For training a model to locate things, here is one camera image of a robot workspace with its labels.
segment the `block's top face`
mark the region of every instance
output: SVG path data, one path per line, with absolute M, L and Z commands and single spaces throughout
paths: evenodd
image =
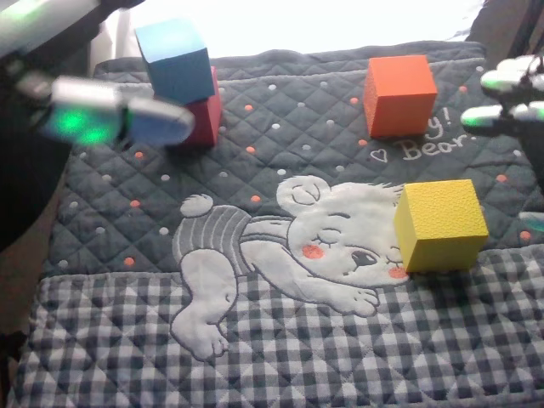
M 425 55 L 371 58 L 377 96 L 436 94 L 433 73 Z
M 206 48 L 195 27 L 185 19 L 144 25 L 135 31 L 142 55 L 148 63 Z
M 418 240 L 488 236 L 472 180 L 405 185 Z

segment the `blue cube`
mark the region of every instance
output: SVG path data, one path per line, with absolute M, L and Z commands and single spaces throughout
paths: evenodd
M 187 105 L 215 94 L 206 45 L 190 21 L 168 20 L 135 31 L 156 96 Z

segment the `bear's eye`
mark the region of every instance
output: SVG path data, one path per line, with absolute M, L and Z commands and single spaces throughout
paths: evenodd
M 338 229 L 325 228 L 322 229 L 312 241 L 317 242 L 318 244 L 322 243 L 328 245 L 330 248 L 332 244 L 336 244 L 340 241 L 341 234 L 342 233 Z

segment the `gray quilted blanket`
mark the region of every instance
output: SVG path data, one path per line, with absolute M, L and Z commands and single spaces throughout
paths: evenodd
M 368 138 L 374 56 L 426 54 L 428 132 Z M 210 150 L 76 147 L 12 406 L 503 406 L 544 401 L 544 210 L 515 139 L 465 134 L 470 42 L 220 59 Z M 151 94 L 142 62 L 96 77 Z M 471 179 L 470 272 L 409 278 L 402 184 Z

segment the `sleeping bear applique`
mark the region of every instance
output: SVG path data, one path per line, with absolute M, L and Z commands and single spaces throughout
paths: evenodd
M 173 255 L 192 298 L 173 319 L 174 338 L 198 360 L 222 355 L 228 342 L 218 325 L 235 304 L 237 277 L 251 273 L 289 298 L 374 315 L 375 288 L 408 279 L 393 227 L 401 191 L 296 176 L 276 193 L 291 218 L 252 218 L 238 207 L 214 206 L 207 195 L 189 197 Z

